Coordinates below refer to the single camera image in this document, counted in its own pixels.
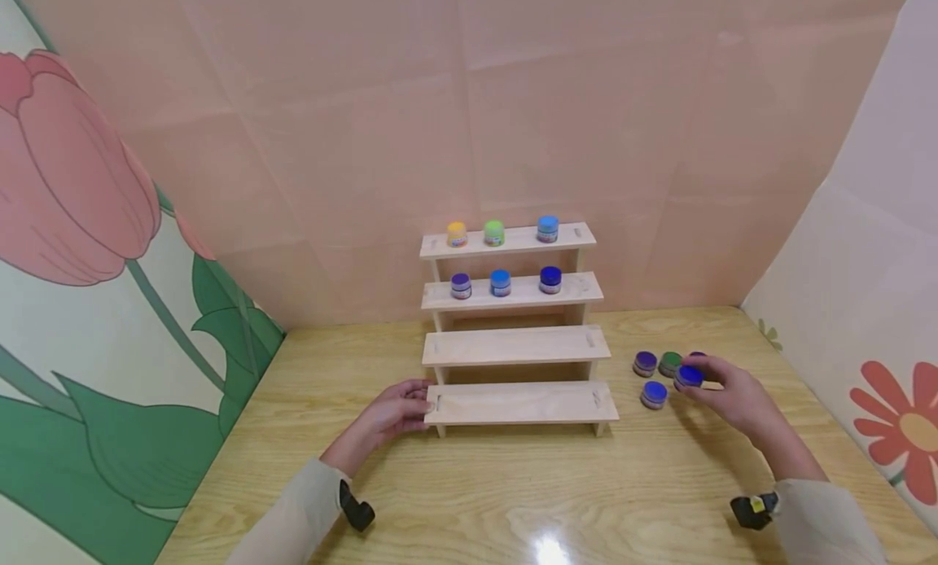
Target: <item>wooden table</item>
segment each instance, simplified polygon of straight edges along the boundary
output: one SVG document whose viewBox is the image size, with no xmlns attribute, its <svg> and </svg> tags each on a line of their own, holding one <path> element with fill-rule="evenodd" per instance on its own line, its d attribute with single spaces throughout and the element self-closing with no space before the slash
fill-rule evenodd
<svg viewBox="0 0 938 565">
<path fill-rule="evenodd" d="M 596 313 L 590 321 L 603 326 L 612 351 L 598 368 L 622 417 L 611 433 L 452 427 L 444 440 L 434 431 L 402 438 L 354 481 L 377 511 L 369 533 L 340 521 L 311 563 L 785 563 L 772 530 L 742 530 L 728 505 L 771 489 L 760 455 L 680 395 L 664 410 L 644 409 L 644 380 L 630 369 L 639 349 L 698 349 L 751 369 L 835 483 L 853 491 L 890 563 L 938 563 L 938 541 L 740 311 Z M 291 332 L 158 563 L 223 563 L 286 481 L 376 393 L 424 375 L 431 330 L 397 323 Z M 504 380 L 506 372 L 568 378 L 556 367 L 463 372 L 463 381 Z"/>
</svg>

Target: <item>sleeve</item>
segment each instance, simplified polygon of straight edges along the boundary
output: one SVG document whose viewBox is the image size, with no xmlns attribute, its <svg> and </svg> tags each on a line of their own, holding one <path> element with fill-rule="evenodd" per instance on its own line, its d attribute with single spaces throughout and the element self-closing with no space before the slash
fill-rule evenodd
<svg viewBox="0 0 938 565">
<path fill-rule="evenodd" d="M 850 492 L 826 481 L 782 480 L 773 515 L 791 565 L 885 565 L 879 539 Z"/>
<path fill-rule="evenodd" d="M 339 517 L 344 473 L 310 459 L 283 489 L 277 503 L 254 524 L 228 565 L 303 565 Z"/>
</svg>

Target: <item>pink backdrop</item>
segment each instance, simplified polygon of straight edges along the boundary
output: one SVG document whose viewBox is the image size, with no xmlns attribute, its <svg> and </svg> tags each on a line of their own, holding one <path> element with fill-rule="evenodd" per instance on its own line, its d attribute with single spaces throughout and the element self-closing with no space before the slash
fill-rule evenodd
<svg viewBox="0 0 938 565">
<path fill-rule="evenodd" d="M 546 213 L 604 308 L 739 304 L 904 1 L 24 0 L 287 328 L 418 318 L 421 234 Z"/>
</svg>

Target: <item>shelf tier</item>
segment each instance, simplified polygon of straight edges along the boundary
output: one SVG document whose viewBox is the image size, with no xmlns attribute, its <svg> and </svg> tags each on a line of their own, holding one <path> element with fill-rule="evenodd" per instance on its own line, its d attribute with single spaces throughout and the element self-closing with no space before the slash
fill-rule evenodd
<svg viewBox="0 0 938 565">
<path fill-rule="evenodd" d="M 427 400 L 433 410 L 424 422 L 436 427 L 592 423 L 599 434 L 599 425 L 619 419 L 609 385 L 598 380 L 431 386 Z"/>
<path fill-rule="evenodd" d="M 468 256 L 494 256 L 497 254 L 517 254 L 517 252 L 553 252 L 557 250 L 579 250 L 596 245 L 596 238 L 585 223 L 562 223 L 557 231 L 554 243 L 542 243 L 537 240 L 537 227 L 507 227 L 505 243 L 497 247 L 483 242 L 482 231 L 470 231 L 469 240 L 462 247 L 450 247 L 446 242 L 446 233 L 425 234 L 420 245 L 422 261 L 438 261 Z"/>
<path fill-rule="evenodd" d="M 541 292 L 541 277 L 518 276 L 511 280 L 511 294 L 496 297 L 489 290 L 488 278 L 471 281 L 471 297 L 454 299 L 449 293 L 449 282 L 427 282 L 423 287 L 421 310 L 434 313 L 456 311 L 485 311 L 515 309 L 530 306 L 556 306 L 558 304 L 596 304 L 603 301 L 603 289 L 593 273 L 564 274 L 560 292 Z"/>
<path fill-rule="evenodd" d="M 427 333 L 423 365 L 517 366 L 522 363 L 598 361 L 611 357 L 598 325 Z"/>
</svg>

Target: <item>flower illustration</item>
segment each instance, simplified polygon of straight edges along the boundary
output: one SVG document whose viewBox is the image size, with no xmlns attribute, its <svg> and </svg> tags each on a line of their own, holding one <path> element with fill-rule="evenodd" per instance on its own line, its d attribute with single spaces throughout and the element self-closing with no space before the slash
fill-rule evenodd
<svg viewBox="0 0 938 565">
<path fill-rule="evenodd" d="M 0 259 L 84 287 L 160 227 L 153 181 L 56 55 L 0 54 Z"/>
<path fill-rule="evenodd" d="M 938 460 L 938 367 L 925 361 L 915 364 L 912 402 L 882 363 L 867 361 L 861 372 L 887 403 L 884 405 L 861 388 L 850 391 L 854 403 L 882 421 L 868 418 L 853 421 L 860 435 L 877 437 L 870 443 L 870 458 L 881 466 L 888 466 L 908 454 L 905 470 L 890 483 L 896 485 L 905 479 L 915 499 L 930 506 L 938 504 L 933 471 L 933 462 Z"/>
<path fill-rule="evenodd" d="M 186 240 L 186 244 L 189 245 L 190 250 L 196 252 L 196 254 L 199 256 L 208 259 L 208 261 L 214 262 L 216 257 L 212 255 L 212 252 L 208 249 L 208 246 L 199 241 L 199 238 L 196 236 L 195 232 L 192 231 L 192 227 L 190 227 L 189 221 L 186 221 L 186 219 L 178 212 L 175 214 L 175 218 L 177 218 L 179 233 L 182 235 L 182 239 Z"/>
</svg>

